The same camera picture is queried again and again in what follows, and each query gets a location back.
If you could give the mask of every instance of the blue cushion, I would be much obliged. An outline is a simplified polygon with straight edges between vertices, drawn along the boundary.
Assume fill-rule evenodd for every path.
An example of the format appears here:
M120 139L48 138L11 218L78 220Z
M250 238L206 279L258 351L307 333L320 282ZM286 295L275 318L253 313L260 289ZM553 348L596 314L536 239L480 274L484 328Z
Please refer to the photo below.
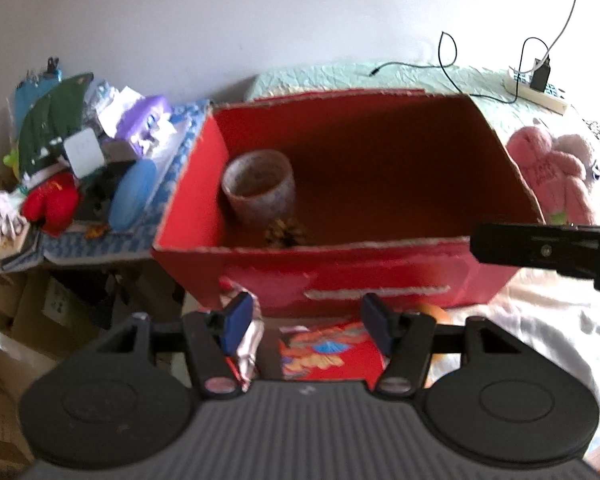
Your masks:
M129 168L111 201L109 226L112 230L127 231L138 221L157 177L158 169L150 158L142 158Z

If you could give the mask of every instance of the white stuffed toy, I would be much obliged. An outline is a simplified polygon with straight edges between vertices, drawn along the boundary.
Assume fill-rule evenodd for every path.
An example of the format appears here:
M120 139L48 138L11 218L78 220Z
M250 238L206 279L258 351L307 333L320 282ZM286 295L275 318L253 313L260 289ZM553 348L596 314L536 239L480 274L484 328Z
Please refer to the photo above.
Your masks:
M27 223L9 193L0 191L0 245L5 239L13 240L18 236Z

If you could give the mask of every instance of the blue gripper pad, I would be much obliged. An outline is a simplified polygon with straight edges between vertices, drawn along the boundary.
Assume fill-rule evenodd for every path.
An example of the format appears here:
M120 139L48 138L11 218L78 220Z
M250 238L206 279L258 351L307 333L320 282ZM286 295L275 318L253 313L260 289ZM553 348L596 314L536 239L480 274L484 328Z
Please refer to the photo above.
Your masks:
M382 355L390 357L394 350L392 320L395 314L375 294L362 298L362 323Z
M224 355L233 355L253 319L253 298L241 292L222 311L224 327L220 336L220 348Z

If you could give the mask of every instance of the orange toy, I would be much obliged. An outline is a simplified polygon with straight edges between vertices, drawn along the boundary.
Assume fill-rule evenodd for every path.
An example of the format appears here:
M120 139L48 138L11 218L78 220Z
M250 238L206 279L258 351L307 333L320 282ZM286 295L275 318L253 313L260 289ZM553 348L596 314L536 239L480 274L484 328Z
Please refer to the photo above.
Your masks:
M71 171L56 173L33 189L22 205L22 215L29 222L45 219L42 230L59 237L74 220L80 203Z

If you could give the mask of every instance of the red snack bag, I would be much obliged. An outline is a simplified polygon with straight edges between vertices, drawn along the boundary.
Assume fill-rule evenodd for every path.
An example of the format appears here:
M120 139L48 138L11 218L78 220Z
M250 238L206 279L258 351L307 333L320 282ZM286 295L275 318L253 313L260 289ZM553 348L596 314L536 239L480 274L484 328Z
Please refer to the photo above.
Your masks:
M283 333L280 356L284 378L295 381L365 380L373 389L384 370L361 321Z

